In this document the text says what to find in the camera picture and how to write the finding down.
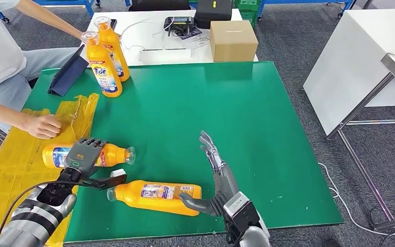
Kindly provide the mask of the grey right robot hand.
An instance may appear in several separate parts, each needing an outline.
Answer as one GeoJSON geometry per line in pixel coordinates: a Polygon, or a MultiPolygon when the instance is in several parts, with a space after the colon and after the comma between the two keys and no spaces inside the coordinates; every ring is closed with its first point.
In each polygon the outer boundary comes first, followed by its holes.
{"type": "Polygon", "coordinates": [[[215,184],[214,196],[211,199],[195,199],[182,192],[179,194],[179,197],[187,208],[219,217],[224,215],[223,206],[225,203],[239,192],[238,184],[231,168],[220,157],[219,151],[211,137],[202,130],[199,140],[201,142],[201,149],[206,153],[212,167],[215,184]]]}

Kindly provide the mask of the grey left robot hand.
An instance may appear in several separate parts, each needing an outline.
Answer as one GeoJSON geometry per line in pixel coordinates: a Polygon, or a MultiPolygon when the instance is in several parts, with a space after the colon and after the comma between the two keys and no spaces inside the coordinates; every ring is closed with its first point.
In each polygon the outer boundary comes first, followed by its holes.
{"type": "Polygon", "coordinates": [[[64,172],[71,174],[76,182],[88,179],[96,171],[95,164],[107,141],[82,137],[74,143],[64,162],[64,172]]]}

